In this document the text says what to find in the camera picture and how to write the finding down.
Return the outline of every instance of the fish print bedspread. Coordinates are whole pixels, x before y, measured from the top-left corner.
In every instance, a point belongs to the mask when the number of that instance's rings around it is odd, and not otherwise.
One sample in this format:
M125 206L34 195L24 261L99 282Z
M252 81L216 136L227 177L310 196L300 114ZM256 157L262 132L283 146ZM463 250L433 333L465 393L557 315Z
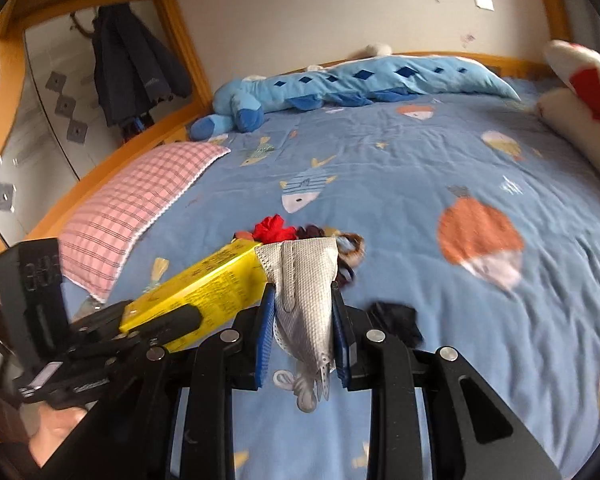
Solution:
M163 281L265 216L358 233L347 303L414 306L424 349L457 348L570 477L600 441L600 176L533 115L533 85L512 83L522 102L286 110L211 139L232 152L142 236L110 302L140 295L157 257ZM293 367L274 348L279 369ZM237 478L365 478L370 394L331 384L312 414L271 380L235 392Z

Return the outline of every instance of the yellow package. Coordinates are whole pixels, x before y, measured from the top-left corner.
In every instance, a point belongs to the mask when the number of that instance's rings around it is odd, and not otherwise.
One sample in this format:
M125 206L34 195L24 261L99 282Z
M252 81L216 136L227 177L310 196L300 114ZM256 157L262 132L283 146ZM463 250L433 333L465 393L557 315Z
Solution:
M126 306L120 332L184 304L196 306L202 314L200 328L166 345L169 352L184 350L193 342L233 318L240 310L262 298L267 276L250 240L234 240L218 252L183 270L169 281Z

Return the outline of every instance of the metal screw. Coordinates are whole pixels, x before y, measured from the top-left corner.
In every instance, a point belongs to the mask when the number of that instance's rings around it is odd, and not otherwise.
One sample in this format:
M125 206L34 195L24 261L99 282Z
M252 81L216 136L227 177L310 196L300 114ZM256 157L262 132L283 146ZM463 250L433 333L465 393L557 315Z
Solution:
M233 328L228 328L227 330L223 330L220 334L220 339L225 343L235 343L238 341L240 337L240 332L234 330Z
M369 341L373 341L374 343L381 343L382 341L384 341L384 338L386 336L384 335L384 332L382 330L376 330L375 328L369 330L366 333L366 338L369 339Z
M458 350L451 348L451 346L443 346L440 349L440 357L445 361L455 361L458 359Z
M159 361L163 357L164 348L161 346L154 346L146 351L146 358L149 359L149 361Z

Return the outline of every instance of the dark jacket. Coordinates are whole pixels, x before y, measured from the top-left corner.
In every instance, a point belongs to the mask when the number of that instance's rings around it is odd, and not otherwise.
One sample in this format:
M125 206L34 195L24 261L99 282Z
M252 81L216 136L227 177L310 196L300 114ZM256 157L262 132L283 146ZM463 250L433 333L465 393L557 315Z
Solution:
M94 81L107 126L139 117L171 94L191 94L187 70L129 4L100 7L93 26Z

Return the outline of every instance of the pink plaid pillow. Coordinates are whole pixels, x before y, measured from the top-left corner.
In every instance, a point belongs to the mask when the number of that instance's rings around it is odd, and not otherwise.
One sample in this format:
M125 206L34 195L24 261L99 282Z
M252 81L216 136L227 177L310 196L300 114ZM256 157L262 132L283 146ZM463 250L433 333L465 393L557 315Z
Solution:
M134 160L64 226L62 273L104 303L140 235L227 153L210 142L174 142Z

